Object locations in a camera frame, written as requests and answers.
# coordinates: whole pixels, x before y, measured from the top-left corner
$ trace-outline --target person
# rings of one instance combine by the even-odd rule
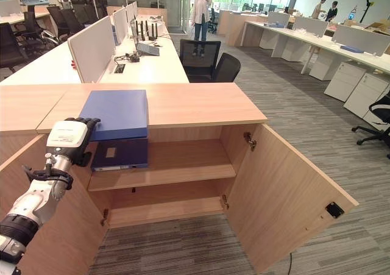
[[[337,6],[338,2],[334,1],[331,5],[331,8],[328,11],[327,18],[325,19],[326,22],[330,22],[336,15],[337,15]]]
[[[321,2],[319,2],[316,7],[314,8],[314,11],[313,11],[313,14],[311,14],[311,17],[313,19],[318,19],[318,16],[320,13],[325,13],[325,11],[322,11],[321,10],[321,5],[326,2],[327,0],[321,0]]]
[[[200,31],[202,31],[202,41],[206,41],[208,22],[210,20],[210,13],[208,12],[212,0],[195,0],[194,9],[191,15],[192,26],[195,26],[195,38],[199,41]],[[194,49],[193,55],[197,55],[197,46]],[[204,46],[200,50],[200,56],[204,56]]]

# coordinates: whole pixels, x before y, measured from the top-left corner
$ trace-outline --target white desk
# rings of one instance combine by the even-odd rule
[[[80,84],[80,77],[71,64],[72,55],[65,42],[4,79],[0,85]]]
[[[254,26],[257,28],[261,28],[263,30],[271,30],[273,32],[276,32],[279,35],[278,41],[280,40],[281,36],[300,40],[304,43],[308,43],[309,45],[317,46],[321,49],[324,49],[325,51],[331,52],[334,55],[364,63],[366,65],[372,66],[373,68],[376,68],[378,70],[382,70],[383,72],[390,74],[390,55],[388,55],[388,54],[383,54],[381,57],[377,57],[377,56],[374,56],[374,55],[368,54],[368,53],[357,54],[354,52],[346,51],[345,49],[341,49],[340,45],[332,42],[332,38],[329,36],[326,36],[326,35],[324,35],[322,38],[317,38],[314,35],[301,34],[297,31],[293,31],[290,29],[266,27],[266,26],[264,26],[264,24],[258,23],[258,22],[246,22],[243,37],[241,40],[241,46],[247,46],[246,45],[246,41],[247,41],[246,32],[247,32],[248,26]],[[308,61],[305,63],[305,66],[303,67],[301,73],[304,73],[306,71]]]
[[[157,43],[161,45],[160,56],[146,55],[139,63],[127,63],[122,74],[110,73],[113,60],[103,75],[102,83],[188,83],[188,78],[177,55],[173,42],[169,38],[164,24]],[[132,38],[115,48],[115,56],[132,53],[135,50]],[[68,43],[52,49],[34,60],[24,68],[9,76],[0,85],[32,85],[32,84],[81,84],[80,77],[71,66],[72,55]]]
[[[43,13],[35,13],[36,19],[42,18],[44,16],[49,16],[49,12],[43,12]],[[0,23],[10,23],[10,25],[15,23],[20,23],[24,21],[24,15],[23,13],[20,13],[19,15],[12,15],[12,16],[2,16],[0,17]]]

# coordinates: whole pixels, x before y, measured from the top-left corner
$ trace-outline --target white divider panel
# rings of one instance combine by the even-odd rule
[[[295,23],[292,26],[293,30],[296,29],[306,29],[307,32],[314,33],[322,37],[325,34],[325,30],[328,27],[328,22],[320,21],[317,19],[307,18],[307,17],[296,17]]]
[[[286,27],[289,19],[290,19],[289,14],[276,13],[276,12],[269,12],[268,13],[268,23],[278,22],[280,24],[283,24]]]
[[[134,11],[135,17],[138,17],[138,4],[137,4],[137,1],[133,2],[133,11]]]
[[[110,17],[106,16],[73,35],[68,44],[81,82],[99,82],[115,53]]]
[[[129,30],[129,25],[127,25],[126,8],[123,7],[112,15],[114,17],[116,38],[118,39],[118,43],[121,44],[123,39],[126,38],[127,31]]]
[[[18,14],[21,12],[19,1],[0,1],[0,16],[9,16],[10,14]]]
[[[375,53],[380,57],[390,45],[390,36],[337,25],[332,41],[358,48],[370,54]]]
[[[130,25],[130,22],[134,19],[134,6],[133,6],[133,4],[127,5],[126,12],[127,12],[127,23]]]

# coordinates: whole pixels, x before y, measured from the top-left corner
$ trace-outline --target mesh chair back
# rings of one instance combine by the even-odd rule
[[[13,67],[26,61],[9,23],[0,24],[0,67]]]
[[[187,75],[211,76],[217,64],[220,41],[195,41],[181,39],[180,61]]]
[[[371,104],[369,110],[383,122],[390,124],[390,91],[377,102]]]
[[[78,33],[78,31],[81,31],[84,28],[83,25],[80,24],[79,20],[77,20],[75,14],[73,13],[73,10],[66,9],[61,10],[60,12],[63,15],[66,25],[68,25],[69,30],[72,34],[76,34]]]
[[[27,12],[35,13],[35,5],[28,5],[27,6]]]
[[[26,30],[28,32],[34,33],[37,32],[37,25],[35,20],[35,13],[34,12],[24,12],[24,26],[26,27]]]
[[[230,54],[223,53],[213,74],[213,82],[233,82],[241,69],[241,63]]]
[[[88,21],[90,24],[95,23],[98,20],[98,16],[96,16],[96,12],[92,5],[85,5],[84,11],[87,13]]]

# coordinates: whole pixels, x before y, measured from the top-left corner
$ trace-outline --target keyboard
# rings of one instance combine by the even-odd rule
[[[145,54],[151,54],[151,55],[160,55],[160,50],[156,48],[155,46],[146,45],[144,43],[138,43],[136,45],[136,50],[140,52],[144,52]]]

